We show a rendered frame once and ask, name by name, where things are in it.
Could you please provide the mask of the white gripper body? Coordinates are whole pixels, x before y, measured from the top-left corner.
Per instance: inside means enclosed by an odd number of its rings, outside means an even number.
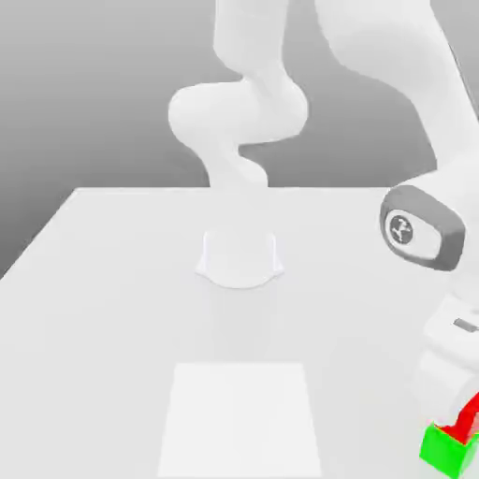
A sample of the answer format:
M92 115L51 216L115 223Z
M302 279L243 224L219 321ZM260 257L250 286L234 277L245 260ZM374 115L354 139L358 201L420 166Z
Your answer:
M436 378L479 376L479 312L449 293L426 321L419 370Z

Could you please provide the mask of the small green cube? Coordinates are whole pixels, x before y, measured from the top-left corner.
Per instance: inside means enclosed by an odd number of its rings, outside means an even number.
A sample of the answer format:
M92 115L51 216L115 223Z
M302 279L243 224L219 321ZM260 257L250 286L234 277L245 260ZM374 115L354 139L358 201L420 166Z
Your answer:
M419 456L449 479L460 479L479 450L479 433L461 443L434 423L425 430Z

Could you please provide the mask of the small red cube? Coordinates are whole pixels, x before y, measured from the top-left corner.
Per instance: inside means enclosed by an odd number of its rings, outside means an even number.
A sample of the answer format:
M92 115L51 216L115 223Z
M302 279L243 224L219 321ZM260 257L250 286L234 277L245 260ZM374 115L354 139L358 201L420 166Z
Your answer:
M454 425L439 426L439 430L466 445L479 432L479 392L460 410Z

